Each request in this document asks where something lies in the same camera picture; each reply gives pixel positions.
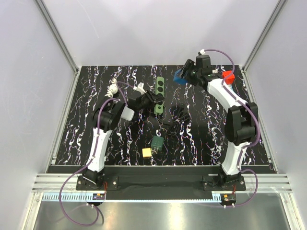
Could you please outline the green power strip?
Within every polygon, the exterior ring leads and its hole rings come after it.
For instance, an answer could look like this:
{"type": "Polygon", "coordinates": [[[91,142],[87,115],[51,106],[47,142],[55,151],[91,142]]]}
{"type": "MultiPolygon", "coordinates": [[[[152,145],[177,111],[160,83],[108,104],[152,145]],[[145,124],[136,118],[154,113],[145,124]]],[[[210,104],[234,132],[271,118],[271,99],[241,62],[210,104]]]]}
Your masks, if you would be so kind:
{"type": "MultiPolygon", "coordinates": [[[[164,97],[164,92],[165,92],[165,79],[163,77],[157,77],[155,84],[155,94],[160,97],[164,97]]],[[[164,111],[164,100],[161,100],[156,103],[154,107],[154,114],[162,115],[163,111],[164,111]]]]}

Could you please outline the blue cube plug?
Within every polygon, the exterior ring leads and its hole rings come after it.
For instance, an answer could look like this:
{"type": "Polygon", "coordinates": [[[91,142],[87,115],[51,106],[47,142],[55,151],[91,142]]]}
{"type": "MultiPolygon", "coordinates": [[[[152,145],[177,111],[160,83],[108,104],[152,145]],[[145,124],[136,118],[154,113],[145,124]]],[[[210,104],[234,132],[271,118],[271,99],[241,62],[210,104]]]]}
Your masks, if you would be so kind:
{"type": "Polygon", "coordinates": [[[178,69],[175,73],[174,73],[174,77],[173,77],[173,81],[176,82],[179,85],[186,85],[187,81],[184,78],[180,77],[181,74],[181,70],[178,69]]]}

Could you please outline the dark green cube plug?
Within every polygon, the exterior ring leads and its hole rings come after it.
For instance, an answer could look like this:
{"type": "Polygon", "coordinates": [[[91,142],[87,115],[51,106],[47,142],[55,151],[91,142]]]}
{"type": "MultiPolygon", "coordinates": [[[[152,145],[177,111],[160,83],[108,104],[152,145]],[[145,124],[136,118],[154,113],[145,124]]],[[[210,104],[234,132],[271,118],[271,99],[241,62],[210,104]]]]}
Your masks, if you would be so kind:
{"type": "Polygon", "coordinates": [[[164,138],[159,136],[153,136],[151,141],[151,150],[153,153],[157,153],[162,150],[164,145],[164,138]]]}

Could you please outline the red cube plug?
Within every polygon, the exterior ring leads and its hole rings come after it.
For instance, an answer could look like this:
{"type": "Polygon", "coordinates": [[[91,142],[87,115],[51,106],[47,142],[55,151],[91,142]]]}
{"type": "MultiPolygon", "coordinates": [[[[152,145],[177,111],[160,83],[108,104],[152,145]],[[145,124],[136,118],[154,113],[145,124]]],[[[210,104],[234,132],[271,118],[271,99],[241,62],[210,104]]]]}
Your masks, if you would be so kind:
{"type": "Polygon", "coordinates": [[[231,70],[224,71],[222,77],[225,80],[227,85],[232,85],[235,80],[235,75],[231,70]]]}

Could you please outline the yellow cube plug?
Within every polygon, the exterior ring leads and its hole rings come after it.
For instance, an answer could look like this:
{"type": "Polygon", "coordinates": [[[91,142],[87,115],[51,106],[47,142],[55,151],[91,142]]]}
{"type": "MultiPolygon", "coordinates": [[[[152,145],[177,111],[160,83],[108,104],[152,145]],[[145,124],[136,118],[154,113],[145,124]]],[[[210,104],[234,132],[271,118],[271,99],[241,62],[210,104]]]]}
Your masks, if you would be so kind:
{"type": "Polygon", "coordinates": [[[149,158],[152,156],[152,149],[151,148],[143,148],[142,149],[142,156],[143,158],[149,158]]]}

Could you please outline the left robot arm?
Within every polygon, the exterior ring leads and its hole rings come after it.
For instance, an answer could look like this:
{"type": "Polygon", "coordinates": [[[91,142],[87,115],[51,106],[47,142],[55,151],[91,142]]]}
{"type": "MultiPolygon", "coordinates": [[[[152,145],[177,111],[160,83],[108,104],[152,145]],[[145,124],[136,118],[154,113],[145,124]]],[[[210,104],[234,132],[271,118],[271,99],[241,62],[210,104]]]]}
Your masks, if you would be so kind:
{"type": "Polygon", "coordinates": [[[146,108],[152,108],[165,100],[161,93],[153,93],[146,90],[145,93],[127,102],[105,96],[102,102],[95,108],[93,115],[93,141],[86,167],[82,170],[82,177],[94,190],[103,186],[103,170],[105,166],[105,154],[109,138],[119,122],[124,119],[131,121],[136,112],[146,108]]]}

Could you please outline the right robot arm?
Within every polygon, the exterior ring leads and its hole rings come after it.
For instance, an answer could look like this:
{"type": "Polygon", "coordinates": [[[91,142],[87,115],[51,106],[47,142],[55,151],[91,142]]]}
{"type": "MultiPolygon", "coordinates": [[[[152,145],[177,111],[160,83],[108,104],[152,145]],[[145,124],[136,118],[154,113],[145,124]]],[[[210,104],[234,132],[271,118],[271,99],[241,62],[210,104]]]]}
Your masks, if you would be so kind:
{"type": "Polygon", "coordinates": [[[176,81],[201,86],[227,112],[224,126],[227,152],[215,182],[224,190],[240,182],[246,149],[256,145],[260,138],[258,106],[243,100],[230,89],[234,78],[232,71],[215,73],[210,56],[205,54],[196,56],[195,61],[188,59],[174,76],[176,81]]]}

